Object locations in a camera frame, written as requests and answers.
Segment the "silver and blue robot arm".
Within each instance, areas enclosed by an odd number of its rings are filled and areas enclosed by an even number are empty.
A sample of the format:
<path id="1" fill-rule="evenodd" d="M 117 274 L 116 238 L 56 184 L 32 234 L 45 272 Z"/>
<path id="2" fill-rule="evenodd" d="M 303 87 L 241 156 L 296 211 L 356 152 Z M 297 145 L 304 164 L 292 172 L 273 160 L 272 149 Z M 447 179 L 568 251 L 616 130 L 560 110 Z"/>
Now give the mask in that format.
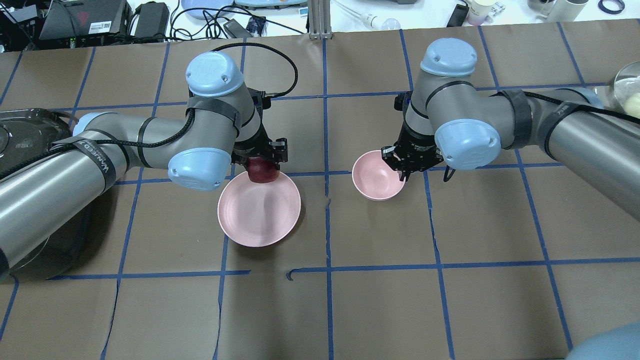
<path id="1" fill-rule="evenodd" d="M 285 137 L 271 139 L 263 111 L 274 94 L 247 87 L 230 55 L 207 51 L 185 71 L 183 120 L 90 112 L 72 135 L 1 173 L 1 276 L 105 193 L 132 167 L 164 169 L 176 185 L 215 191 L 231 164 L 278 171 Z"/>
<path id="2" fill-rule="evenodd" d="M 403 114 L 398 139 L 381 150 L 402 182 L 441 163 L 476 170 L 502 150 L 537 146 L 639 218 L 638 117 L 606 108 L 587 88 L 481 96 L 471 84 L 477 60 L 475 48 L 459 38 L 427 46 L 414 88 L 395 99 Z"/>

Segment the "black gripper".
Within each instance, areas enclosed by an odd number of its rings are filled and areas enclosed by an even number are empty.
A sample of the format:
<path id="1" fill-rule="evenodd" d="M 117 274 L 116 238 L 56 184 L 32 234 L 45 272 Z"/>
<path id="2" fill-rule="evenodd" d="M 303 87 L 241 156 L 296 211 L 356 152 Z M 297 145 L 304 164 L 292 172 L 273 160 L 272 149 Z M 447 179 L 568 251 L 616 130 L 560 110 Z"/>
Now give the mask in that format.
<path id="1" fill-rule="evenodd" d="M 422 173 L 444 161 L 433 134 L 418 133 L 408 127 L 400 130 L 392 146 L 381 148 L 381 159 L 398 172 L 400 182 L 407 181 L 408 173 Z"/>
<path id="2" fill-rule="evenodd" d="M 247 159 L 252 157 L 272 161 L 280 169 L 281 163 L 286 163 L 290 159 L 288 139 L 286 137 L 270 139 L 265 127 L 261 125 L 256 134 L 250 136 L 249 139 L 236 141 L 231 151 L 231 162 L 244 168 Z"/>

